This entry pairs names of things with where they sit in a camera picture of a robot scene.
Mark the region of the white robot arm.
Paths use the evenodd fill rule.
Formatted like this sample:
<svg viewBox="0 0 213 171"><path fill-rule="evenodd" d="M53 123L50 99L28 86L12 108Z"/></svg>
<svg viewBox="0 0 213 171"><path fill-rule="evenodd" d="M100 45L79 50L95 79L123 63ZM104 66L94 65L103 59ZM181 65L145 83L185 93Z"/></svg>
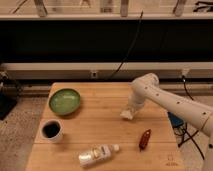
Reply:
<svg viewBox="0 0 213 171"><path fill-rule="evenodd" d="M209 137L202 171L213 171L213 107L162 90L156 74L149 73L134 79L129 99L129 118L149 99Z"/></svg>

